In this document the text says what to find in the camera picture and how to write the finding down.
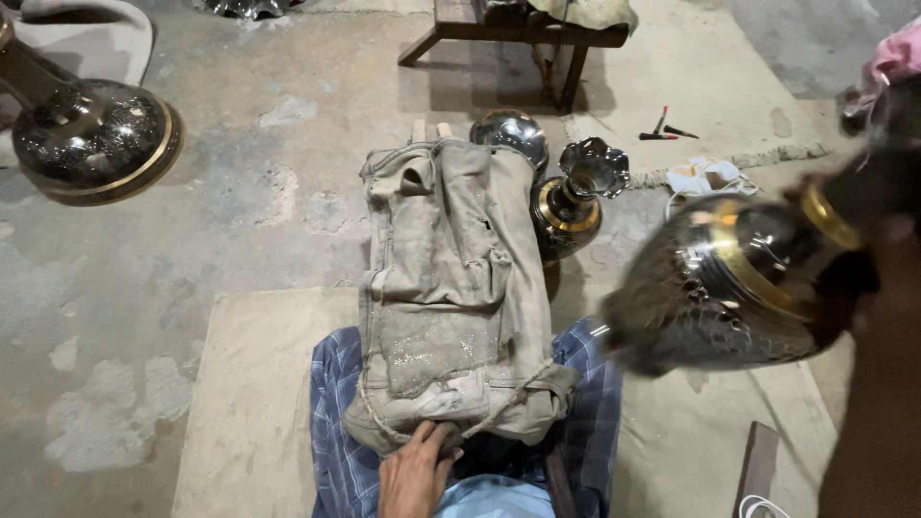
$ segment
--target brass vase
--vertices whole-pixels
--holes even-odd
[[[560,169],[565,176],[538,182],[530,193],[531,220],[545,265],[595,239],[601,227],[598,196],[614,198],[630,183],[626,153],[596,136],[566,146]]]

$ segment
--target white cable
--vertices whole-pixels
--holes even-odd
[[[686,194],[684,190],[678,191],[677,193],[671,195],[671,198],[669,198],[669,203],[665,205],[665,220],[668,221],[669,219],[671,219],[671,206],[674,205],[675,198],[677,198],[679,194],[684,196],[685,198],[699,197],[699,196],[712,196],[713,194],[724,193],[729,187],[735,185],[736,183],[743,183],[743,182],[747,182],[751,187],[754,187],[757,190],[761,190],[761,187],[759,187],[757,183],[752,182],[748,178],[737,178],[736,180],[733,180],[732,182],[729,182],[726,185],[724,185],[718,191],[710,191],[709,193],[701,193],[701,194],[688,193]]]
[[[748,508],[748,510],[745,511],[745,514],[743,516],[742,510],[745,509],[745,502],[748,500],[757,500],[757,501],[752,507]],[[784,518],[790,518],[790,515],[785,513],[783,509],[780,509],[772,501],[766,499],[765,497],[759,496],[759,495],[749,495],[743,498],[741,502],[739,502],[739,518],[752,518],[754,516],[754,512],[761,508],[765,508],[768,512],[771,513],[771,516],[774,516],[774,518],[779,518],[777,516],[778,512],[781,515],[783,515]]]

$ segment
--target cloth bundle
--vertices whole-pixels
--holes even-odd
[[[393,453],[433,419],[534,444],[565,416],[580,374],[552,358],[533,177],[518,151],[456,139],[368,156],[357,441]]]
[[[866,128],[877,97],[893,81],[921,74],[921,17],[876,46],[873,59],[863,67],[859,85],[837,96],[842,129],[851,136]]]
[[[739,168],[725,160],[697,157],[677,165],[665,173],[674,194],[665,205],[665,220],[671,219],[676,198],[691,198],[719,193],[755,194],[760,187]]]
[[[604,30],[613,25],[626,24],[630,33],[636,30],[639,18],[630,7],[629,0],[604,2],[570,2],[569,0],[528,0],[539,11],[566,23],[575,23],[587,29]]]

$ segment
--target rope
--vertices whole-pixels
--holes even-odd
[[[521,394],[521,391],[523,391],[525,387],[531,384],[531,382],[541,377],[541,375],[547,369],[549,369],[550,366],[553,364],[554,364],[553,358],[546,359],[541,364],[541,366],[538,368],[536,372],[534,372],[527,380],[519,383],[515,387],[515,391],[509,397],[507,397],[504,402],[502,402],[502,405],[497,406],[495,409],[493,409],[492,412],[487,414],[486,417],[483,418],[482,421],[480,421],[476,425],[464,431],[461,434],[461,437],[463,437],[464,439],[469,439],[473,434],[492,426],[493,423],[495,422],[495,418],[497,418],[499,414],[501,414],[509,406],[511,406],[511,404],[518,398],[519,394]],[[394,430],[390,426],[388,426],[387,423],[385,423],[383,419],[380,418],[380,416],[378,415],[378,412],[375,411],[375,409],[371,406],[371,402],[368,401],[367,392],[365,391],[365,379],[366,378],[367,378],[367,362],[366,362],[366,367],[361,372],[361,380],[358,383],[358,395],[361,397],[361,402],[365,405],[365,410],[367,410],[368,414],[371,416],[371,419],[375,422],[375,424],[377,424],[381,430],[384,430],[384,432],[386,432],[387,435],[390,435],[391,438],[393,438],[395,441],[404,442],[404,443],[408,442],[410,439],[412,439],[411,435],[399,432],[397,430]]]

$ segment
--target steel bowl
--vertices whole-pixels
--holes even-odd
[[[627,154],[596,136],[566,146],[560,156],[560,169],[573,192],[585,198],[613,198],[630,185]]]
[[[509,146],[534,164],[537,174],[547,168],[547,134],[530,115],[518,110],[492,110],[470,128],[470,141],[487,146]]]

